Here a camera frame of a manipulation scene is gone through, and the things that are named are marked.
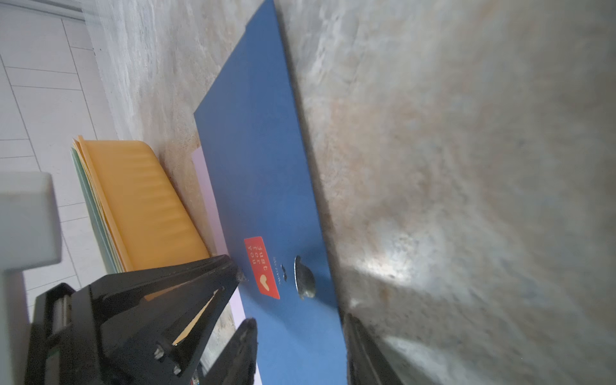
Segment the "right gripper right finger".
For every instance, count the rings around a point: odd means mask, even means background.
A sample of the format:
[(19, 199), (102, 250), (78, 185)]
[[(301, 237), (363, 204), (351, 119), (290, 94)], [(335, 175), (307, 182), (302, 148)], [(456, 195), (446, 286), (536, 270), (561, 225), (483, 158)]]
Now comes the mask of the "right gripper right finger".
[(367, 328), (350, 313), (344, 316), (343, 333), (349, 384), (403, 384)]

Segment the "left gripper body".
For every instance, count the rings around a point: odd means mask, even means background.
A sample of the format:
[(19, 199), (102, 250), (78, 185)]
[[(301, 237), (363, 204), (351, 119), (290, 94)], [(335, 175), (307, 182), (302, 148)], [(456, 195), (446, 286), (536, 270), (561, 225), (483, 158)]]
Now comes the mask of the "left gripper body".
[(25, 384), (114, 384), (104, 359), (91, 288), (67, 283), (35, 300)]

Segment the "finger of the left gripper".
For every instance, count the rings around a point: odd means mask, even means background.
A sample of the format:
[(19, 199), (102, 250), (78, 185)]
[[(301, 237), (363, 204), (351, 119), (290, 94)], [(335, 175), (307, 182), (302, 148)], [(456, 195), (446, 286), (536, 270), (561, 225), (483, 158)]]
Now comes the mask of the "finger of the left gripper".
[(110, 274), (75, 292), (72, 383), (190, 383), (237, 275), (221, 255)]

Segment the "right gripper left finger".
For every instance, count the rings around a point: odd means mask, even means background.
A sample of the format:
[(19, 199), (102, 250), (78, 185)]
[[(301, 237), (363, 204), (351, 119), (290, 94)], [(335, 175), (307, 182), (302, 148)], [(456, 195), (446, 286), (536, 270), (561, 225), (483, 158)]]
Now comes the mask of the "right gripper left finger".
[(257, 369), (258, 325), (245, 319), (200, 384), (253, 385)]

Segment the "light green envelope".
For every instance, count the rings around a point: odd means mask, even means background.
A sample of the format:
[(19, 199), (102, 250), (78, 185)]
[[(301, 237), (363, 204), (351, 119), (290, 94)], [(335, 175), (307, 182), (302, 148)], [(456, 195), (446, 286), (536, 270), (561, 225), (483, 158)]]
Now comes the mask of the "light green envelope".
[(107, 227), (107, 222), (103, 215), (103, 210), (100, 207), (93, 184), (88, 176), (85, 162), (75, 146), (72, 148), (72, 160), (80, 181), (91, 226), (104, 261), (105, 269), (109, 274), (123, 273), (124, 268), (121, 266), (115, 243), (112, 240), (110, 230)]

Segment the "yellow storage tray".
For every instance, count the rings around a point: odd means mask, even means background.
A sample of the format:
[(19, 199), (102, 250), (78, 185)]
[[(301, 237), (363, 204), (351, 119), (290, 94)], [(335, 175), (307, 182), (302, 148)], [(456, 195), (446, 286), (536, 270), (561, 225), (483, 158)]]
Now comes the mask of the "yellow storage tray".
[(210, 257), (154, 151), (143, 141), (90, 141), (88, 149), (125, 251), (126, 272)]

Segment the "purple envelope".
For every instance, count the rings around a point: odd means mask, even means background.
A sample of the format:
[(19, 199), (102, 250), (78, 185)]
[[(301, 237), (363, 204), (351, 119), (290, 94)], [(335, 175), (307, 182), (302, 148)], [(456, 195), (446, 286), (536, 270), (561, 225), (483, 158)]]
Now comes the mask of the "purple envelope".
[[(227, 254), (228, 248), (226, 239), (221, 226), (221, 219), (218, 212), (216, 198), (210, 181), (209, 171), (205, 162), (202, 147), (197, 148), (192, 153), (192, 162), (197, 173), (197, 180), (200, 186), (201, 195), (205, 204), (207, 221), (213, 233), (213, 245), (215, 254)], [(230, 313), (232, 314), (235, 329), (246, 319), (244, 306), (239, 289), (237, 288), (229, 300)]]

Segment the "navy blue envelope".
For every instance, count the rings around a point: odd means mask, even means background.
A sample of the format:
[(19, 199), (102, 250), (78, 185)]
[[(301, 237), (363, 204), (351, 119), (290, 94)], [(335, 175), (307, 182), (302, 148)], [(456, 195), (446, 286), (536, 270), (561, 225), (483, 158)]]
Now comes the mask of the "navy blue envelope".
[(264, 384), (344, 384), (347, 349), (276, 8), (266, 1), (194, 114)]

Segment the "tan envelope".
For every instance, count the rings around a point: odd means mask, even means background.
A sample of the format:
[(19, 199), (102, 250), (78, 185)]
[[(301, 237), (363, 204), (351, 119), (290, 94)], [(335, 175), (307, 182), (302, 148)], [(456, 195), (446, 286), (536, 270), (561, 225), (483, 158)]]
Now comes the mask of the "tan envelope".
[(125, 251), (125, 247), (122, 244), (121, 237), (118, 233), (116, 223), (112, 217), (112, 212), (111, 212), (109, 203), (107, 202), (107, 198), (105, 197), (102, 182), (100, 181), (100, 178), (97, 174), (97, 171), (94, 165), (94, 160), (91, 155), (91, 152), (88, 149), (87, 142), (88, 141), (85, 140), (83, 136), (78, 136), (77, 138), (73, 140), (72, 147), (75, 146), (80, 152), (80, 155), (83, 157), (83, 160), (87, 168), (88, 176), (90, 178), (90, 181), (93, 184), (96, 197), (98, 199), (100, 207), (103, 210), (103, 215), (104, 215), (105, 221), (107, 222), (107, 227), (110, 230), (112, 240), (115, 243), (115, 247), (116, 247), (117, 253), (120, 258), (121, 266), (124, 268), (124, 272), (126, 272), (130, 268), (130, 264), (126, 264), (126, 262), (122, 258), (122, 252)]

